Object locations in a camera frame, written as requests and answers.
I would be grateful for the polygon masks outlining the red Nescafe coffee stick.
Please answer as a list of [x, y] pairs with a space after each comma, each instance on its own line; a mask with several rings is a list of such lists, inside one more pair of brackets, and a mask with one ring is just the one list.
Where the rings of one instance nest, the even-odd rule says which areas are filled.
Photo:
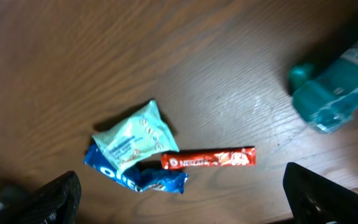
[[177, 170], [187, 167], [255, 166], [256, 148], [237, 147], [225, 149], [203, 149], [163, 154], [164, 169]]

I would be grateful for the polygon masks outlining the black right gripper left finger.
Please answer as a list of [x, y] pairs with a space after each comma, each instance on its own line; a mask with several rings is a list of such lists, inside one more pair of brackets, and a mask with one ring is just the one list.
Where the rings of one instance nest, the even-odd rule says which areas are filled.
[[80, 180], [74, 171], [68, 171], [15, 206], [11, 222], [74, 224], [80, 198]]

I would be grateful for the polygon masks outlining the mint green wipes pack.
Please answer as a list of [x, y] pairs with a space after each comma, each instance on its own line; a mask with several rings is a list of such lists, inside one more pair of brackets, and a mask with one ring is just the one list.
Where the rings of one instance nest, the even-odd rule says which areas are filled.
[[93, 134], [92, 138], [103, 156], [120, 174], [154, 154], [179, 151], [155, 100], [150, 100], [111, 129]]

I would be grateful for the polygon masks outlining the blue Oreo cookie pack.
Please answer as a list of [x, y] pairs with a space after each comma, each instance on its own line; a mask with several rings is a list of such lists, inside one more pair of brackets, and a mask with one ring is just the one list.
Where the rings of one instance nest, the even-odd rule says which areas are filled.
[[83, 162], [119, 185], [138, 193], [157, 190], [182, 194], [188, 180], [188, 174], [182, 171], [165, 169], [140, 171], [136, 166], [121, 174], [108, 162], [96, 144], [90, 145]]

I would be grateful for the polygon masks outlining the teal mouthwash bottle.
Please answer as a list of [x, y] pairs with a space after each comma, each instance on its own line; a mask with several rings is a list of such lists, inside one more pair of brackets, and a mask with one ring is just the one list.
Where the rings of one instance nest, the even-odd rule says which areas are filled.
[[304, 122], [331, 134], [358, 109], [358, 9], [288, 72], [292, 105]]

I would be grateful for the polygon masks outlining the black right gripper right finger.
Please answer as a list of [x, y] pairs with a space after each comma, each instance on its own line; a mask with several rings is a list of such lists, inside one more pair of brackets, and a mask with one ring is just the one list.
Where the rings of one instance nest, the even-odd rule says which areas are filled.
[[358, 194], [294, 162], [283, 188], [295, 223], [358, 223]]

